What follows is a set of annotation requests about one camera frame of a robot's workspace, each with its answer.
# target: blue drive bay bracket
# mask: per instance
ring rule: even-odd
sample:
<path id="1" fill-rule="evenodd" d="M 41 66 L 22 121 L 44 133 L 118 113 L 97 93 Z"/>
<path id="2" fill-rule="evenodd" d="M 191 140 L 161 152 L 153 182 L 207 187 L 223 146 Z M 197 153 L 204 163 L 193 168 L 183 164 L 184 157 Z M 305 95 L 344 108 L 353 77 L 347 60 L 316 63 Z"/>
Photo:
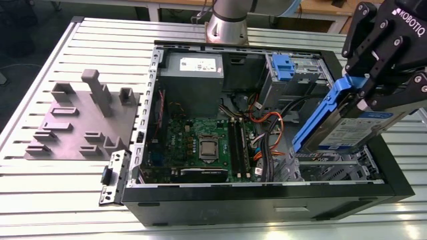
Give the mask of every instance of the blue drive bay bracket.
<path id="1" fill-rule="evenodd" d="M 273 54 L 272 58 L 272 67 L 277 74 L 277 79 L 281 82 L 288 82 L 292 80 L 295 75 L 295 64 L 288 55 Z"/>
<path id="2" fill-rule="evenodd" d="M 348 75 L 344 75 L 343 78 L 336 80 L 320 105 L 315 109 L 311 117 L 293 137 L 292 144 L 296 153 L 300 151 L 304 141 L 309 137 L 311 133 L 316 130 L 316 126 L 321 124 L 320 121 L 324 120 L 325 117 L 335 111 L 339 105 L 339 96 L 344 93 L 351 93 L 351 91 L 355 91 L 356 89 L 360 89 L 365 82 L 367 78 L 352 77 Z"/>

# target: ram slot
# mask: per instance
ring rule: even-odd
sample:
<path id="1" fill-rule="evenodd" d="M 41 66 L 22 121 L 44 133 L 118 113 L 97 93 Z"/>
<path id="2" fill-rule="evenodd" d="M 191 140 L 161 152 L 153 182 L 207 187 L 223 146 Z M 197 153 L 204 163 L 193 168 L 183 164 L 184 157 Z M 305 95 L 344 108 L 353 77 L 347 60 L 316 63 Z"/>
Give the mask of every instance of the ram slot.
<path id="1" fill-rule="evenodd" d="M 247 173 L 249 171 L 249 152 L 248 152 L 248 139 L 247 139 L 247 127 L 245 122 L 241 120 L 241 144 L 243 144 L 243 160 L 244 160 L 244 172 Z"/>
<path id="2" fill-rule="evenodd" d="M 241 176 L 247 176 L 247 163 L 245 163 L 245 134 L 241 128 L 240 122 L 235 122 L 235 133 L 236 133 L 236 145 L 237 145 L 237 159 L 239 159 L 239 172 Z"/>
<path id="3" fill-rule="evenodd" d="M 237 137 L 236 137 L 236 122 L 228 122 L 228 146 L 231 154 L 231 172 L 236 176 L 240 173 L 240 163 L 239 163 L 239 150 L 237 150 Z"/>

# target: green circuit board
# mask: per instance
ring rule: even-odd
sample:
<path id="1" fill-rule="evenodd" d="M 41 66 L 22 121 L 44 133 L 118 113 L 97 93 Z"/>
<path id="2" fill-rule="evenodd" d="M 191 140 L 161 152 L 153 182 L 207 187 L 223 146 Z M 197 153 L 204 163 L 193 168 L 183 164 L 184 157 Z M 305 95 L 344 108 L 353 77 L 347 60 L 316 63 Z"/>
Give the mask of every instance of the green circuit board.
<path id="1" fill-rule="evenodd" d="M 244 123 L 245 135 L 253 132 L 253 124 Z M 217 141 L 217 159 L 200 159 L 200 140 L 212 137 Z M 228 140 L 228 121 L 224 119 L 171 119 L 168 121 L 165 150 L 161 154 L 161 167 L 167 168 L 221 168 L 228 170 L 228 182 L 251 182 L 251 178 L 236 177 L 232 174 L 232 158 Z M 155 182 L 167 182 L 161 168 L 155 169 Z"/>

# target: table surface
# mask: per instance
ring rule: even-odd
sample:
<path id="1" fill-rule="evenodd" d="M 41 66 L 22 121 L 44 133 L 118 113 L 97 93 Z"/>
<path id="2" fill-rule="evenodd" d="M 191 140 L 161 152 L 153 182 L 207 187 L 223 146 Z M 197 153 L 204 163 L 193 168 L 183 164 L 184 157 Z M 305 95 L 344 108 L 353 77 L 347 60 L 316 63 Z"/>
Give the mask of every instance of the table surface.
<path id="1" fill-rule="evenodd" d="M 205 0 L 132 0 L 132 1 L 183 4 L 183 5 L 201 5 L 201 6 L 205 3 Z M 303 0 L 300 2 L 301 12 L 307 14 L 351 16 L 353 14 L 355 7 L 359 4 L 359 2 L 360 0 L 348 0 L 343 4 L 341 8 L 339 8 L 331 5 L 331 0 Z M 212 0 L 207 0 L 207 5 L 208 6 L 212 5 Z"/>
<path id="2" fill-rule="evenodd" d="M 344 38 L 337 34 L 248 29 L 252 46 L 329 50 L 341 64 Z M 337 221 L 145 228 L 125 207 L 98 207 L 106 162 L 25 160 L 28 142 L 53 100 L 49 91 L 54 83 L 89 90 L 80 80 L 81 71 L 97 69 L 109 91 L 129 87 L 144 93 L 153 40 L 203 42 L 204 26 L 93 18 L 69 24 L 0 135 L 0 236 L 33 239 L 53 235 L 69 239 L 82 234 L 85 239 L 125 236 L 137 240 L 169 240 L 171 236 L 175 240 L 427 238 L 427 128 L 420 113 L 405 117 L 383 134 L 416 195 Z"/>

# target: white label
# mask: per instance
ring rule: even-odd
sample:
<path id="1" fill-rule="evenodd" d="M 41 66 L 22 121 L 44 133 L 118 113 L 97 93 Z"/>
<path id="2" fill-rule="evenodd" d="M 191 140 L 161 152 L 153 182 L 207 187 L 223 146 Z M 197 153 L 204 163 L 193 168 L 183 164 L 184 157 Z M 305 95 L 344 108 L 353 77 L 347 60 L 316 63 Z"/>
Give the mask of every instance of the white label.
<path id="1" fill-rule="evenodd" d="M 253 102 L 253 106 L 257 108 L 257 109 L 261 109 L 263 105 L 256 101 Z"/>
<path id="2" fill-rule="evenodd" d="M 359 118 L 343 118 L 319 144 L 321 150 L 348 149 L 355 146 L 393 114 L 389 112 L 365 112 Z"/>
<path id="3" fill-rule="evenodd" d="M 216 72 L 213 58 L 183 57 L 179 61 L 180 71 Z"/>
<path id="4" fill-rule="evenodd" d="M 263 175 L 263 169 L 256 167 L 255 168 L 255 175 Z"/>

